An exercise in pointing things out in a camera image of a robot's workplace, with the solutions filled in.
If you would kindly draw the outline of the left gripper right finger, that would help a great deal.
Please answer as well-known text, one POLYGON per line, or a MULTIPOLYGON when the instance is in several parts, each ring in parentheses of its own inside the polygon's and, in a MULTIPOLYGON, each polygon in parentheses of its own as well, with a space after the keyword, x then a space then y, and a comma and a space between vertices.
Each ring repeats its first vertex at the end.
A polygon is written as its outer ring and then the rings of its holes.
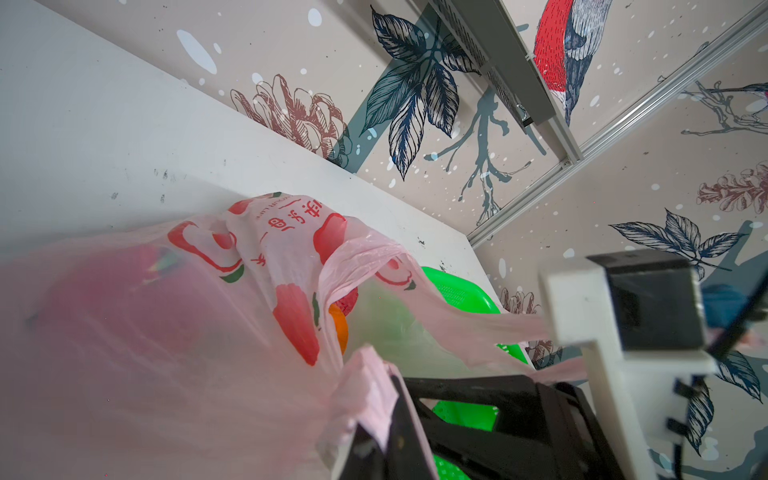
POLYGON ((432 451, 421 420, 404 385, 395 374, 390 379, 398 394, 385 453, 386 479, 437 479, 432 451))

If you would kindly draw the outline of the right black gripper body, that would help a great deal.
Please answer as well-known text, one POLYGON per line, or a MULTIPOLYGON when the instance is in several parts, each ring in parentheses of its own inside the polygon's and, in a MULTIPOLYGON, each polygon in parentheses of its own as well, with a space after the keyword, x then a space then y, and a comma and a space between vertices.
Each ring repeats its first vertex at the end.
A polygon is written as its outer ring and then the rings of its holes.
POLYGON ((582 390, 565 382, 536 389, 555 479, 625 479, 582 390))

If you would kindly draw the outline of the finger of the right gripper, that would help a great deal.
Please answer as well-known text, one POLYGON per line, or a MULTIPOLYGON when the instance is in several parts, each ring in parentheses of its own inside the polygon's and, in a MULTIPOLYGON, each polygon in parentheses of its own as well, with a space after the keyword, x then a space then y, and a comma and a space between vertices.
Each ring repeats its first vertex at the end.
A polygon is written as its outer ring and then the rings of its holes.
POLYGON ((535 383, 523 375, 407 378, 440 479, 556 479, 535 383))

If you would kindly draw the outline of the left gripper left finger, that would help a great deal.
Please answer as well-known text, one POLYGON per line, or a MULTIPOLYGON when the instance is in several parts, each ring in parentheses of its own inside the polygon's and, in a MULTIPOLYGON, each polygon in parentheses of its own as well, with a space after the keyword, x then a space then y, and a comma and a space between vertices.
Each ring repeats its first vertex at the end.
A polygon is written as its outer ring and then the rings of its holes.
POLYGON ((386 455, 377 441, 361 425, 345 444, 332 469, 333 480, 385 480, 386 455))

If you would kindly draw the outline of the green plastic basket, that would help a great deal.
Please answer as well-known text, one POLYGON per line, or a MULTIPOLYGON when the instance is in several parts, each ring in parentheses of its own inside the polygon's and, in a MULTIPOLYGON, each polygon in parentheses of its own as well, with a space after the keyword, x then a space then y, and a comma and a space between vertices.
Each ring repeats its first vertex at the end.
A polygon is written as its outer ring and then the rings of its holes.
MULTIPOLYGON (((491 297, 481 287, 469 280, 430 267, 422 267, 422 270, 445 302, 463 314, 499 315, 501 313, 491 297)), ((479 338, 479 340, 472 340, 474 342, 471 343, 472 346, 479 346, 481 353, 486 350, 490 351, 491 344, 488 332, 482 330, 480 334, 472 333, 471 335, 471 338, 479 338)), ((497 344, 496 347, 524 365, 532 367, 528 355, 524 353, 524 349, 519 344, 497 344)), ((499 413, 498 408, 491 405, 445 400, 437 401, 432 411, 447 423, 483 431, 493 430, 499 413)), ((458 468, 458 464, 450 463, 439 456, 434 458, 440 479, 469 479, 469 476, 458 468)))

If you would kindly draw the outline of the pink plastic bag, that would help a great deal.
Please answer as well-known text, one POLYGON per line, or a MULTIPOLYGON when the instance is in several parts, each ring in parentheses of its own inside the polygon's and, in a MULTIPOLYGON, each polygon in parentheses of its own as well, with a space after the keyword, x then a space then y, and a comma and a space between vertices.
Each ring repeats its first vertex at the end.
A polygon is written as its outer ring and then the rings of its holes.
POLYGON ((308 196, 270 193, 137 230, 60 241, 1 266, 5 479, 320 479, 357 425, 389 438, 397 376, 582 379, 496 347, 543 338, 538 316, 463 314, 397 241, 308 196), (59 348, 33 331, 47 292, 112 250, 168 247, 213 317, 170 361, 59 348), (329 307, 346 315, 341 354, 329 307), (490 351, 472 333, 490 337, 490 351))

